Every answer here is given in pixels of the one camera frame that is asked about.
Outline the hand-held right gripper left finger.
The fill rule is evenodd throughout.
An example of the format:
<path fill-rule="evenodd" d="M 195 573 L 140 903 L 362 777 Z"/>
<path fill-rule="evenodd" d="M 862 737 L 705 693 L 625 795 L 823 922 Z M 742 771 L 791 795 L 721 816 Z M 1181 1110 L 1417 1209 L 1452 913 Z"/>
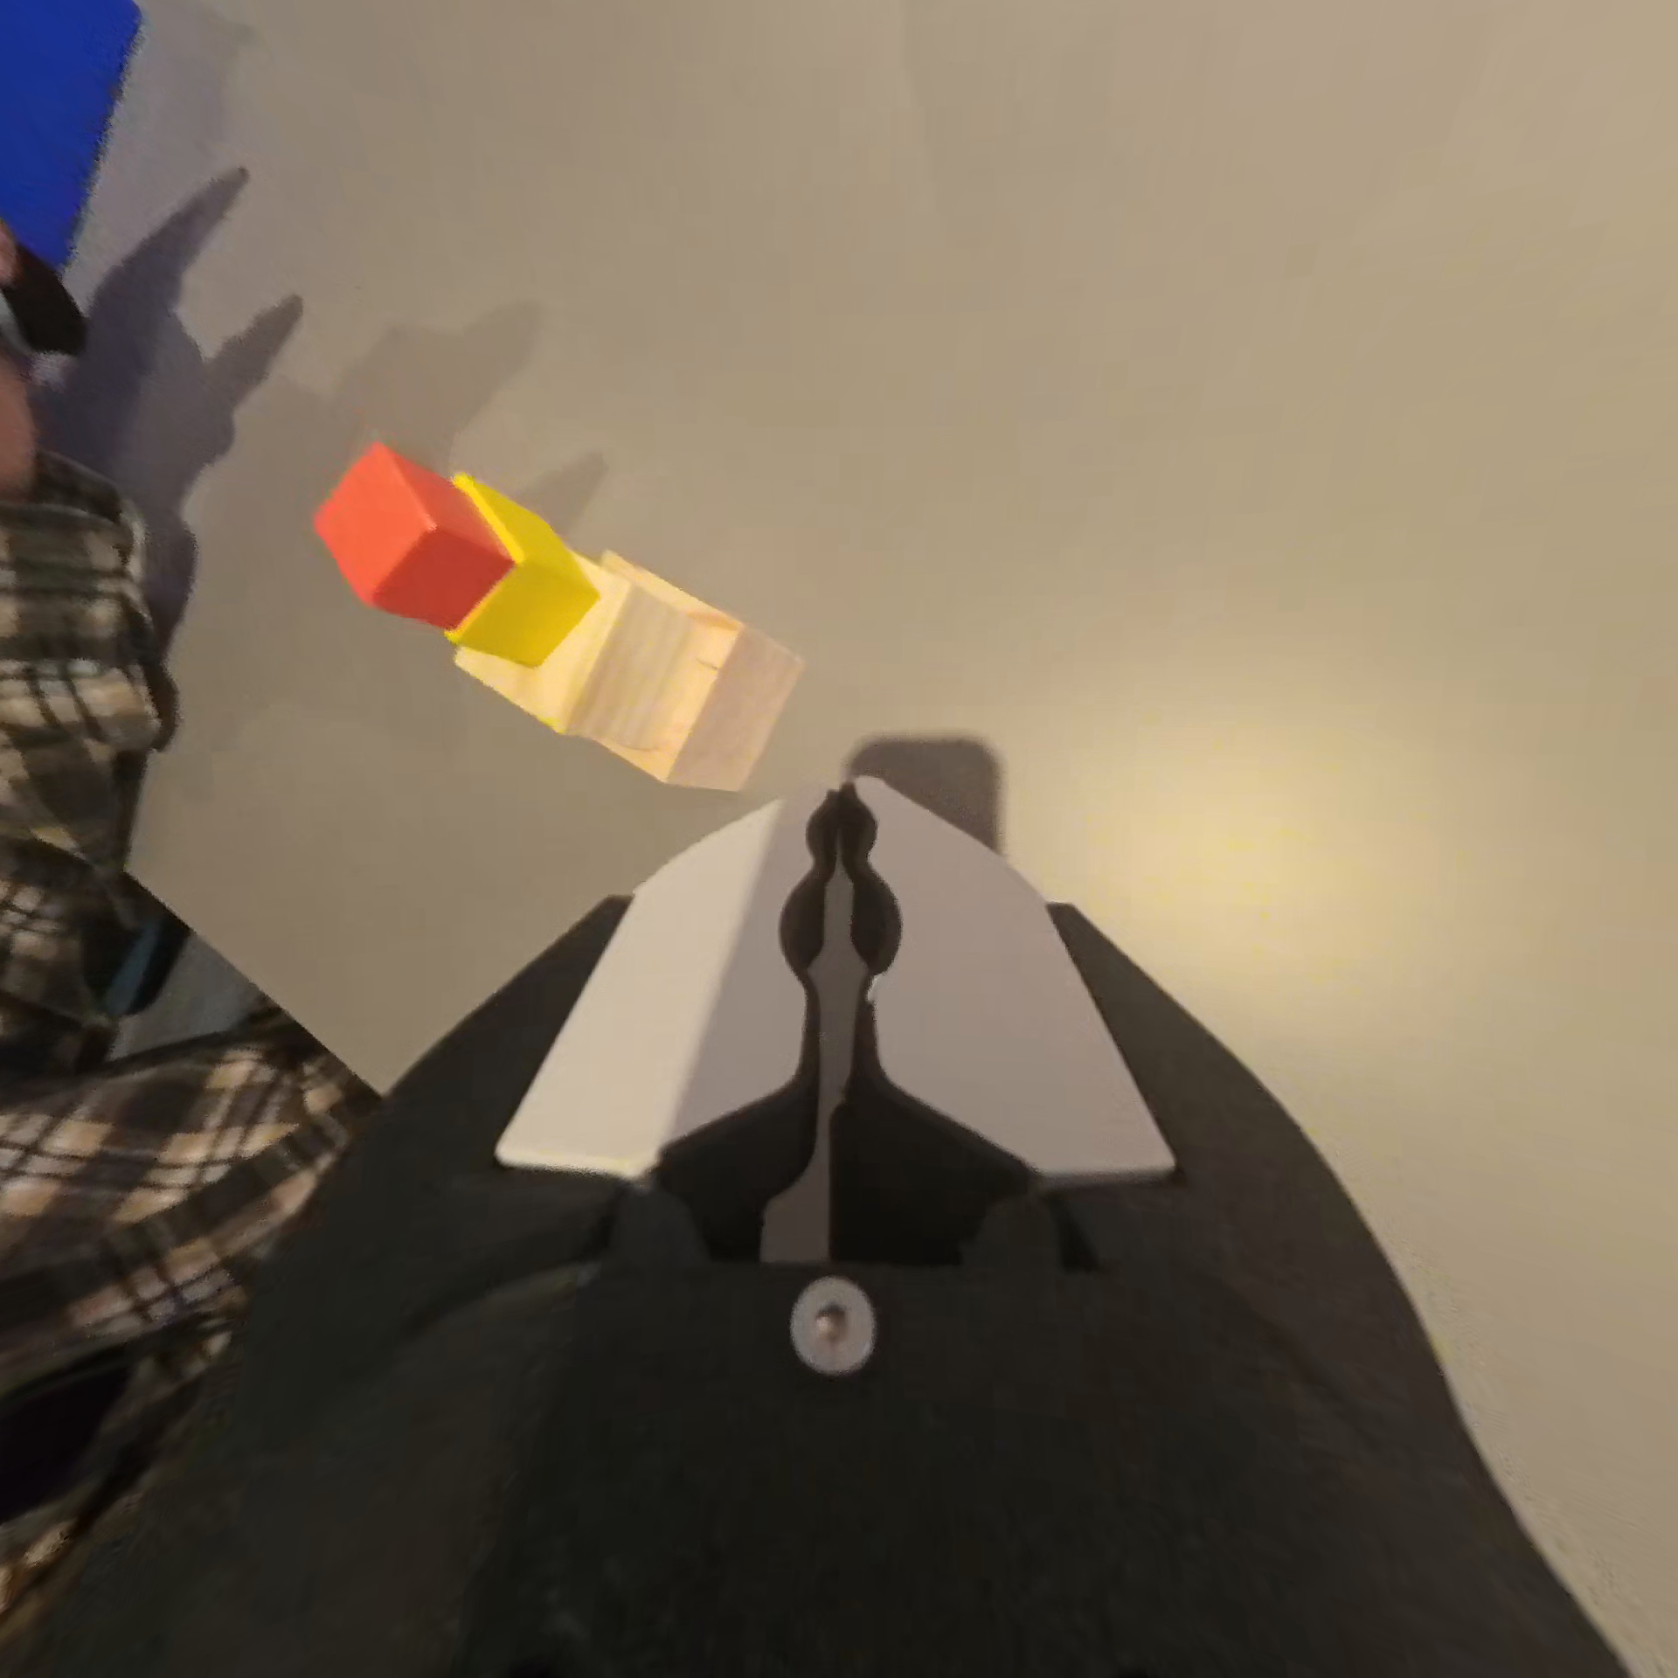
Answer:
<path fill-rule="evenodd" d="M 705 834 L 629 899 L 495 1144 L 511 1171 L 662 1189 L 721 1259 L 754 1259 L 768 1205 L 819 1137 L 819 997 L 836 793 Z"/>

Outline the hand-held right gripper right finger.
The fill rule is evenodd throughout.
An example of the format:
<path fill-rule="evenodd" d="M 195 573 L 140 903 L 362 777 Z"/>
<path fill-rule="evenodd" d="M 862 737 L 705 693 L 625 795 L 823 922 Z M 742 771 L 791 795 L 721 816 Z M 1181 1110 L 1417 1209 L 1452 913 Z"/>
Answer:
<path fill-rule="evenodd" d="M 863 964 L 829 1121 L 829 1245 L 958 1262 L 994 1205 L 1177 1171 L 1046 899 L 881 779 L 843 789 L 836 858 Z"/>

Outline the large natural wooden cube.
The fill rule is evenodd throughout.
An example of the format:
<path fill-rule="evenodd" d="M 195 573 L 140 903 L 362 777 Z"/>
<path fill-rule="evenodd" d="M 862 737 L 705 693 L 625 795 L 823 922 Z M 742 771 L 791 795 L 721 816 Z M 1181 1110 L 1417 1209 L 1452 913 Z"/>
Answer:
<path fill-rule="evenodd" d="M 736 793 L 799 674 L 802 658 L 761 633 L 702 623 L 664 674 L 652 746 L 608 750 L 664 785 Z"/>

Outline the medium natural wooden cube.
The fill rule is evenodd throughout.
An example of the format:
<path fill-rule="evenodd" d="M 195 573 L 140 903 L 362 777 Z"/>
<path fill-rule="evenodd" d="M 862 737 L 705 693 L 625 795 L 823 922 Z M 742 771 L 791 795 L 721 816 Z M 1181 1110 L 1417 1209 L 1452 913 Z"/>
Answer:
<path fill-rule="evenodd" d="M 457 647 L 454 667 L 565 737 L 594 741 L 671 785 L 736 789 L 745 771 L 695 746 L 745 621 L 645 565 L 582 562 L 598 603 L 538 667 Z"/>

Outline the small red wooden cube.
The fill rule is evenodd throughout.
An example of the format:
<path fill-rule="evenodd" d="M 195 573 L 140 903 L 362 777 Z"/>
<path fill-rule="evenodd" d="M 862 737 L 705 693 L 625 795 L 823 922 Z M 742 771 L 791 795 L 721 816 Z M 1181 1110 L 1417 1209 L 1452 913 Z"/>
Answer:
<path fill-rule="evenodd" d="M 448 476 L 386 442 L 356 454 L 311 529 L 369 611 L 434 633 L 457 633 L 514 565 Z"/>

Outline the yellow wooden cube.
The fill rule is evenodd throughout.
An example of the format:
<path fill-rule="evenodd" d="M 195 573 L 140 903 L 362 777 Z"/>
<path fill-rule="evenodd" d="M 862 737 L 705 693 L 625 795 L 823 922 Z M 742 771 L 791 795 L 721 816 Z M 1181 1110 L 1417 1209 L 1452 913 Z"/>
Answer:
<path fill-rule="evenodd" d="M 481 476 L 457 474 L 454 487 L 482 518 L 511 565 L 446 638 L 457 647 L 533 669 L 600 599 L 598 571 L 541 516 Z"/>

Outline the person's left forearm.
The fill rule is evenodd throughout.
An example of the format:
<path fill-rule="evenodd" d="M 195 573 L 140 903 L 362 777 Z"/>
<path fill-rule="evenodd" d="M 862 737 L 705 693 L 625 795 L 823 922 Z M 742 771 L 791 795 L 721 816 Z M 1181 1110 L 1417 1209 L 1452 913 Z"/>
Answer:
<path fill-rule="evenodd" d="M 37 454 L 2 495 L 2 841 L 65 866 L 136 929 L 136 793 L 177 729 L 177 693 L 143 593 L 147 533 L 99 474 Z"/>

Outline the person's left hand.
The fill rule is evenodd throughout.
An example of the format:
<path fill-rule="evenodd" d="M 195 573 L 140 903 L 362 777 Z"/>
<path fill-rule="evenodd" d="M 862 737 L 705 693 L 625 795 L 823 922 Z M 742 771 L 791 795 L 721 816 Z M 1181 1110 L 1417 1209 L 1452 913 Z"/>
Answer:
<path fill-rule="evenodd" d="M 17 360 L 10 348 L 2 348 L 0 386 L 2 501 L 20 501 L 29 495 L 37 474 L 37 420 L 29 397 L 29 368 Z"/>

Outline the large blue plastic bin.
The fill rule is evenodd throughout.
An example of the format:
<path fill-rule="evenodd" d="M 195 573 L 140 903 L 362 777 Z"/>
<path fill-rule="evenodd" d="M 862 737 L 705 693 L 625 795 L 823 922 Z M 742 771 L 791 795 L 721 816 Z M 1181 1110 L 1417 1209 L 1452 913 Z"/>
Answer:
<path fill-rule="evenodd" d="M 68 269 L 140 34 L 136 5 L 2 5 L 2 220 Z"/>

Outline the blue office chair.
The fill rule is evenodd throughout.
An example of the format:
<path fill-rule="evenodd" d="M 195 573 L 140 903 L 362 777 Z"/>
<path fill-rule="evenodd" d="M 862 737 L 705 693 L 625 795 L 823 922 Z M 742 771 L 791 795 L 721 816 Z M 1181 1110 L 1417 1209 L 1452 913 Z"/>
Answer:
<path fill-rule="evenodd" d="M 183 946 L 192 929 L 169 908 L 149 913 L 126 939 L 110 988 L 107 988 L 107 1015 L 129 1018 L 147 1014 L 165 981 L 170 979 Z"/>

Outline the person's plaid shirt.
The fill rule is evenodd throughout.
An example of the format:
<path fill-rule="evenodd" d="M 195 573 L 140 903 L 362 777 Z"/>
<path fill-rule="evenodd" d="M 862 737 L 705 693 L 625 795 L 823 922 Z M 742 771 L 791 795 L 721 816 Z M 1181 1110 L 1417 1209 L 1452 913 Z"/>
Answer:
<path fill-rule="evenodd" d="M 2 844 L 2 1620 L 140 1498 L 376 1110 L 267 1005 L 110 1057 L 126 929 L 78 863 Z"/>

